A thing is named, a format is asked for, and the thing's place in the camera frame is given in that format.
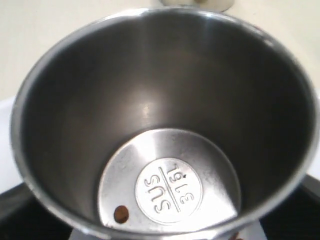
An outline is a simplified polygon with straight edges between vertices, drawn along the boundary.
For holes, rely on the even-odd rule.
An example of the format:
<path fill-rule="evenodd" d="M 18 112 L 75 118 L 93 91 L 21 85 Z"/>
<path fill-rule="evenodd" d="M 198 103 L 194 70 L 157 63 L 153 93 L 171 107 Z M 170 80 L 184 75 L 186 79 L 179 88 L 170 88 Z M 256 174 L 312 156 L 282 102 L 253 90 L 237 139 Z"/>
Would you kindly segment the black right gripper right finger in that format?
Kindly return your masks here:
<path fill-rule="evenodd" d="M 320 181 L 306 176 L 301 186 L 260 222 L 269 240 L 318 240 Z"/>

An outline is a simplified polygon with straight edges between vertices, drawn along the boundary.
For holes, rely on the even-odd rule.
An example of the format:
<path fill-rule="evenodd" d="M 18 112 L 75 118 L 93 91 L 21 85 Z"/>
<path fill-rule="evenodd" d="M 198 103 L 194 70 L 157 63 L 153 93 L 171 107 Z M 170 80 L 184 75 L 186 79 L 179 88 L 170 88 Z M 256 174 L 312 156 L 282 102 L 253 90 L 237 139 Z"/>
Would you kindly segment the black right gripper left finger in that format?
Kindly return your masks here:
<path fill-rule="evenodd" d="M 49 213 L 24 183 L 0 194 L 2 240 L 67 240 L 72 230 Z"/>

